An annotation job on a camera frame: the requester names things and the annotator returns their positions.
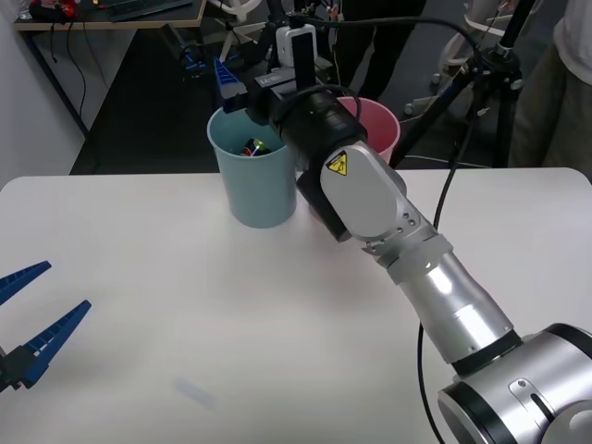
dark floor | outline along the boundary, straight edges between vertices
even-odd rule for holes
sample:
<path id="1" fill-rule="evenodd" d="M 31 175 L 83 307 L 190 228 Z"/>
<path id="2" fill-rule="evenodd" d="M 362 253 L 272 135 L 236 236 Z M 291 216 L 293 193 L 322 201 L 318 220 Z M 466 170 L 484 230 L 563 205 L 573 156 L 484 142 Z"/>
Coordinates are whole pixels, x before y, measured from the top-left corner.
<path id="1" fill-rule="evenodd" d="M 528 74 L 550 41 L 552 28 L 567 0 L 548 0 L 536 23 L 517 44 Z M 461 22 L 463 2 L 428 0 L 425 16 Z M 266 11 L 254 11 L 251 20 L 264 21 Z M 208 32 L 212 25 L 206 25 Z M 381 98 L 401 120 L 404 105 L 429 95 L 442 44 L 453 32 L 417 27 L 392 80 Z M 205 134 L 212 114 L 211 87 L 205 80 L 184 81 L 174 57 L 155 31 L 138 31 L 97 116 L 91 137 L 80 151 L 72 174 L 141 174 L 217 171 L 216 159 Z M 403 124 L 403 130 L 414 122 Z M 413 148 L 411 155 L 447 158 L 459 134 L 451 118 L 441 121 Z M 490 165 L 495 141 L 495 113 L 487 114 L 465 160 Z M 445 163 L 410 158 L 401 168 L 446 167 Z"/>

yellow warning sticker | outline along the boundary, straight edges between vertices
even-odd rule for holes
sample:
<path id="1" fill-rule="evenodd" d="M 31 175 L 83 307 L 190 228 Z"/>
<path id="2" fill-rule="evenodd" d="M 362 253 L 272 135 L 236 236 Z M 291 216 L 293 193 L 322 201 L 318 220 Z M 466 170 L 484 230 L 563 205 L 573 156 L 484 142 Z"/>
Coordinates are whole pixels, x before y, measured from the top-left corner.
<path id="1" fill-rule="evenodd" d="M 341 176 L 348 175 L 348 155 L 345 151 L 337 154 L 333 159 L 329 161 L 327 164 L 327 168 L 331 171 L 341 174 Z"/>

desk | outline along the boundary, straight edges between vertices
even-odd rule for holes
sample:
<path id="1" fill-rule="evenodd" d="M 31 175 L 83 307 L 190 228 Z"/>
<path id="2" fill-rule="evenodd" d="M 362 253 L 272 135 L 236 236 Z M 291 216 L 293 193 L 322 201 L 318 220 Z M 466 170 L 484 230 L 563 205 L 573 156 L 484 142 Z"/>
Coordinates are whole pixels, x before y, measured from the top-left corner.
<path id="1" fill-rule="evenodd" d="M 167 24 L 170 24 L 176 28 L 194 28 L 196 31 L 198 41 L 201 41 L 202 34 L 199 32 L 199 28 L 202 24 L 202 18 L 204 17 L 206 3 L 207 0 L 193 0 L 193 5 L 191 6 L 179 7 L 162 13 L 151 14 L 134 20 L 120 21 L 116 23 L 109 21 L 109 16 L 106 10 L 87 10 L 82 14 L 82 18 L 84 19 L 84 25 L 82 24 L 81 19 L 77 19 L 74 21 L 74 24 L 72 25 L 72 30 L 80 31 L 84 28 L 86 28 L 87 31 L 146 30 L 158 29 L 162 28 Z M 92 7 L 92 2 L 88 0 L 82 0 L 80 4 L 83 10 Z M 35 41 L 33 40 L 35 34 L 39 32 L 50 31 L 51 27 L 52 23 L 38 21 L 35 19 L 23 20 L 21 18 L 17 18 L 17 20 L 14 22 L 15 30 L 17 30 L 23 37 L 25 44 L 27 45 L 33 57 L 41 67 L 43 73 L 51 82 L 52 86 L 55 89 L 55 92 L 59 96 L 60 100 L 62 101 L 62 103 L 64 104 L 64 106 L 74 119 L 74 121 L 76 122 L 80 131 L 84 135 L 84 138 L 87 139 L 89 131 L 86 128 L 86 125 L 84 124 L 82 119 L 80 118 L 77 107 L 70 102 L 68 96 L 66 95 L 66 92 L 57 80 L 56 75 L 47 64 L 45 57 L 43 57 L 43 55 L 39 51 L 39 48 L 35 44 Z M 54 31 L 67 31 L 68 27 L 69 23 L 67 23 L 66 25 L 60 25 L 59 23 L 57 23 L 54 27 Z"/>
<path id="2" fill-rule="evenodd" d="M 446 171 L 401 174 L 432 216 Z M 91 176 L 17 179 L 0 208 L 0 276 L 54 266 L 0 310 L 5 350 L 93 304 L 36 387 L 0 394 L 3 443 L 436 442 L 411 305 L 302 200 L 255 230 L 218 175 Z M 592 329 L 591 221 L 572 170 L 462 170 L 441 230 L 526 334 Z M 435 410 L 451 376 L 428 341 Z"/>

pink cup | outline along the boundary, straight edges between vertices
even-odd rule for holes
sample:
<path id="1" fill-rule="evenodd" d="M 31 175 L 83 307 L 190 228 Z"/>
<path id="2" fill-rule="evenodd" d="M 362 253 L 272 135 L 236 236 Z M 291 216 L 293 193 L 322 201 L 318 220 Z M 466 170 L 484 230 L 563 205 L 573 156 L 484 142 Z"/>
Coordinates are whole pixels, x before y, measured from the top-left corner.
<path id="1" fill-rule="evenodd" d="M 340 97 L 339 101 L 355 116 L 356 106 L 353 97 Z M 360 101 L 362 102 L 360 122 L 368 131 L 368 146 L 388 163 L 392 150 L 401 136 L 399 120 L 379 102 L 363 97 L 360 97 Z"/>

white device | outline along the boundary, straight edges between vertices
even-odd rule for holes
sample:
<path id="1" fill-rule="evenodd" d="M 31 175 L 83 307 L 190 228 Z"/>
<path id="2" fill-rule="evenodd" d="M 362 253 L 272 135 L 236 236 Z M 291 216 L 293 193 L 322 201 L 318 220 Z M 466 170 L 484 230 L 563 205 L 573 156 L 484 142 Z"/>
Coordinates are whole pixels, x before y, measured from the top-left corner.
<path id="1" fill-rule="evenodd" d="M 301 28 L 292 29 L 284 26 L 276 31 L 277 58 L 284 68 L 294 68 L 294 52 L 292 51 L 292 39 L 298 35 L 310 33 L 313 36 L 314 60 L 318 57 L 316 51 L 316 29 L 313 25 L 304 25 Z"/>

